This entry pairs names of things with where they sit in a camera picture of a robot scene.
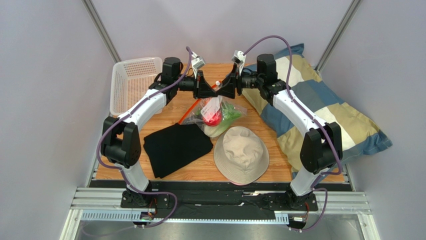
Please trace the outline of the clear orange zip top bag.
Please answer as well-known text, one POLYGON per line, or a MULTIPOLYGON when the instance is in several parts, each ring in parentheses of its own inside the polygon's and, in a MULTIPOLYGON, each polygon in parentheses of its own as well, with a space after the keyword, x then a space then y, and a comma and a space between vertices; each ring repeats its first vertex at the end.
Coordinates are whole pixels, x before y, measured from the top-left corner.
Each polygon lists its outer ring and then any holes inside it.
POLYGON ((214 139, 224 133, 236 120, 247 115, 247 108, 225 96, 197 99, 178 121, 180 125, 197 125, 205 135, 214 139))

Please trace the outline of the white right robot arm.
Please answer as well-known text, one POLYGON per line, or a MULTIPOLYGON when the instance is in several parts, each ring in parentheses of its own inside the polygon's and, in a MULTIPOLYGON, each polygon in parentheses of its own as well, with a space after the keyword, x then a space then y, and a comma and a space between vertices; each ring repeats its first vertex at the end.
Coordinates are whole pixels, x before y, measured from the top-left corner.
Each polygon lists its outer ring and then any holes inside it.
POLYGON ((300 150, 302 168, 290 182, 283 202, 289 209, 299 209, 310 197, 321 176, 331 175, 337 165, 342 172, 342 130, 336 122, 328 123, 316 116, 296 96, 289 84, 279 79, 277 62, 272 54, 260 54, 256 71, 244 72, 244 56, 235 56, 230 74, 215 96, 235 98, 243 89, 258 89, 260 96, 283 113, 303 137, 300 150))

